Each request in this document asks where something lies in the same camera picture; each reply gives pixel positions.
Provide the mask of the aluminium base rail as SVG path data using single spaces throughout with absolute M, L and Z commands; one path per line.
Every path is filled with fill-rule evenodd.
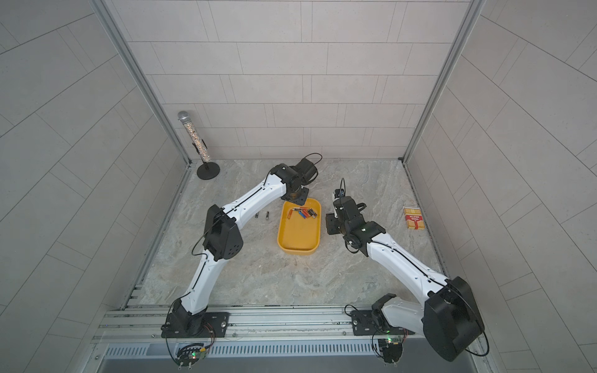
M 212 306 L 208 312 L 229 312 L 225 337 L 162 338 L 167 307 L 139 306 L 124 311 L 108 311 L 99 323 L 92 340 L 99 343 L 141 342 L 250 342 L 303 340 L 364 340 L 377 343 L 379 339 L 392 341 L 425 338 L 422 335 L 382 335 L 357 337 L 353 334 L 351 318 L 345 314 L 351 306 Z

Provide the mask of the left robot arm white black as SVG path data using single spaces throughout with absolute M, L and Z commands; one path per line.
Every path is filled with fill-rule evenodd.
M 243 248 L 241 229 L 260 210 L 275 200 L 303 206 L 308 185 L 318 176 L 317 165 L 302 158 L 294 166 L 284 163 L 273 167 L 264 180 L 235 201 L 208 209 L 204 234 L 199 239 L 204 251 L 202 262 L 186 293 L 173 301 L 161 337 L 199 337 L 205 330 L 204 320 L 215 283 L 223 268 Z

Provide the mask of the yellow red card pack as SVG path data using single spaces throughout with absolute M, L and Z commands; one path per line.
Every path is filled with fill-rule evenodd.
M 412 230 L 424 230 L 425 223 L 422 211 L 420 208 L 404 208 L 405 221 L 407 228 Z

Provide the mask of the circuit board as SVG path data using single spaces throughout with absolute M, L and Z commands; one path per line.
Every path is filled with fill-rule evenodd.
M 203 343 L 192 343 L 180 348 L 176 356 L 178 369 L 191 370 L 196 363 L 205 359 L 207 354 L 208 348 Z
M 386 364 L 396 365 L 402 358 L 404 347 L 402 343 L 390 339 L 379 339 L 378 355 Z

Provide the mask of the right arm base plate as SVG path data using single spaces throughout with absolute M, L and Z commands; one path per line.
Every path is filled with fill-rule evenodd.
M 353 334 L 357 337 L 364 336 L 405 336 L 414 335 L 413 332 L 402 327 L 390 326 L 390 324 L 382 318 L 381 313 L 373 310 L 359 310 L 355 307 L 350 307 L 350 311 L 345 310 L 345 314 L 351 318 L 351 327 Z

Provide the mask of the left circuit board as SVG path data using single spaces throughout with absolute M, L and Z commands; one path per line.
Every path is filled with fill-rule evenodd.
M 205 359 L 207 354 L 208 348 L 203 343 L 192 343 L 180 348 L 176 356 L 178 369 L 191 370 L 196 363 Z

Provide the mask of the yellow plastic storage tray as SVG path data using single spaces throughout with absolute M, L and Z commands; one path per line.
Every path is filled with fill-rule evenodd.
M 295 211 L 287 219 L 289 210 Z M 312 209 L 318 214 L 316 218 L 305 219 L 298 210 Z M 278 229 L 278 246 L 288 254 L 308 256 L 313 254 L 320 245 L 320 231 L 322 225 L 321 204 L 318 200 L 308 198 L 304 206 L 285 202 L 282 207 L 281 220 Z

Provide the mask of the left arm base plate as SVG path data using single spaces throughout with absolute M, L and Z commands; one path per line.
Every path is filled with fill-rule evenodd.
M 161 337 L 164 339 L 225 337 L 229 317 L 229 312 L 206 312 L 193 316 L 170 312 L 161 327 Z

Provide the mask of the microphone on black stand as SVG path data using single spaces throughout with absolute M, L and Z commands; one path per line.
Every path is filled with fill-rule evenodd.
M 191 116 L 186 111 L 180 111 L 177 114 L 177 118 L 183 127 L 186 129 L 188 135 L 191 138 L 193 146 L 200 156 L 202 164 L 197 168 L 197 177 L 201 180 L 212 180 L 217 177 L 220 173 L 220 167 L 217 163 L 211 161 L 211 157 L 208 153 L 208 148 L 202 138 L 197 133 L 194 123 L 191 120 Z

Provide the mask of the right circuit board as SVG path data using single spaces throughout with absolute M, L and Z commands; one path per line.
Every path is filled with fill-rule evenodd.
M 379 339 L 378 355 L 386 364 L 396 365 L 402 358 L 404 347 L 402 343 L 390 339 Z

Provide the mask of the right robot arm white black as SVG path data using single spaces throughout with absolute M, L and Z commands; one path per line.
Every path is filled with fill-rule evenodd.
M 366 221 L 366 205 L 342 188 L 334 191 L 334 210 L 326 215 L 329 235 L 340 235 L 346 249 L 362 253 L 387 269 L 415 296 L 406 302 L 387 294 L 372 307 L 373 322 L 386 332 L 403 328 L 425 337 L 446 361 L 454 361 L 486 328 L 471 286 L 463 278 L 447 278 L 401 247 L 380 224 Z

